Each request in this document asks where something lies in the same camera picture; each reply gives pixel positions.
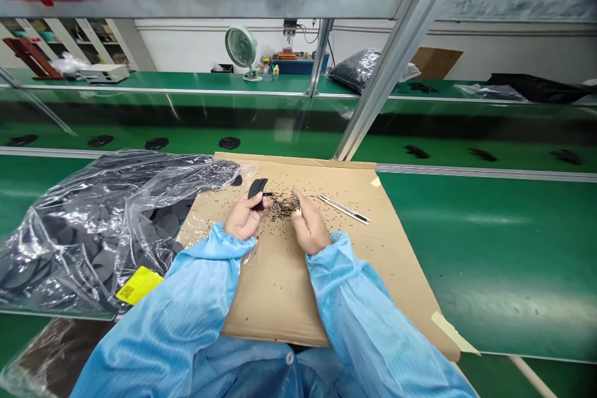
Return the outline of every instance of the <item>blue sleeve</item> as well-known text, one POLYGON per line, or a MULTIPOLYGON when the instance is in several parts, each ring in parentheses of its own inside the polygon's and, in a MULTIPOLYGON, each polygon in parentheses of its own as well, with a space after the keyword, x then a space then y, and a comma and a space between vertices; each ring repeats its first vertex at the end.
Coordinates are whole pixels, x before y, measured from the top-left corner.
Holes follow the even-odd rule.
POLYGON ((473 388, 390 298, 344 232, 307 266, 331 345, 369 397, 476 397, 473 388))
POLYGON ((220 335, 241 258, 254 245, 254 238, 240 241, 220 223, 179 253, 164 281, 93 350, 71 398, 188 396, 197 386, 195 356, 220 335))

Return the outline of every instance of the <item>hand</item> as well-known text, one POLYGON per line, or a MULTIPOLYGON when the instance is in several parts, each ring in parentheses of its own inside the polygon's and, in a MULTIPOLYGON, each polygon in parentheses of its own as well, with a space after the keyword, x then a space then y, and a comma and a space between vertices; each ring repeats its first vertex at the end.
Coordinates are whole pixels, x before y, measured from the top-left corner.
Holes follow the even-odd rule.
POLYGON ((257 231, 257 227, 259 227, 259 222, 265 211, 255 211, 251 208, 261 201, 263 201, 263 207, 267 209, 269 206, 267 197, 263 197, 263 193, 261 192, 254 195, 251 199, 247 199, 247 196, 240 199, 240 201, 234 204, 232 210, 230 210, 224 223, 224 231, 243 241, 253 236, 257 231))
POLYGON ((325 226, 322 214, 311 199, 303 196, 297 189, 292 189, 300 202, 301 214, 292 212, 292 224, 297 233, 298 245, 308 255, 316 255, 331 245, 330 232, 325 226))

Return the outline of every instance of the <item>desk fan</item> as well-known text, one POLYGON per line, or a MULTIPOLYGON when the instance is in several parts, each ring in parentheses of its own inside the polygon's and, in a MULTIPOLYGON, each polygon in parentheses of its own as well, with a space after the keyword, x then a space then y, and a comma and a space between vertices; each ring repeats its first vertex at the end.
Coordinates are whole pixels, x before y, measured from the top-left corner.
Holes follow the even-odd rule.
POLYGON ((249 82, 261 81, 261 76, 257 76, 257 70, 253 68, 253 62, 257 57, 257 39, 253 37, 251 31, 243 26, 231 27, 226 31, 224 39, 226 51, 232 62, 241 68, 249 69, 243 79, 249 82))

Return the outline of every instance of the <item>person's right hand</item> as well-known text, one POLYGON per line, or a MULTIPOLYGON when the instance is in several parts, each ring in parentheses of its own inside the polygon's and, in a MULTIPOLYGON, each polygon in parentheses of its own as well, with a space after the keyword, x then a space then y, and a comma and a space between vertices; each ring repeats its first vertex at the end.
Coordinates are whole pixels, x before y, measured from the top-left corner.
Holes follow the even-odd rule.
POLYGON ((292 212, 292 224, 297 233, 298 245, 308 255, 316 255, 331 245, 330 232, 325 226, 322 214, 311 199, 296 188, 292 189, 300 202, 301 213, 292 212))

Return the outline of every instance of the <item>blue container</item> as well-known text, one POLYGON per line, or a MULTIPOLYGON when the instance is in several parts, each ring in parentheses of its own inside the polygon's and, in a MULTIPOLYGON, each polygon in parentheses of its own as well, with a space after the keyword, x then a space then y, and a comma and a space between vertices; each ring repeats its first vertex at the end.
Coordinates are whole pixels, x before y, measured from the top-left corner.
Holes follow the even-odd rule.
MULTIPOLYGON (((328 66, 328 59, 330 54, 326 53, 323 55, 322 64, 322 75, 325 74, 325 69, 328 66)), ((269 66, 268 73, 272 73, 274 65, 280 66, 281 75, 310 75, 313 71, 313 60, 297 59, 297 60, 285 60, 285 59, 272 59, 272 65, 269 66)))

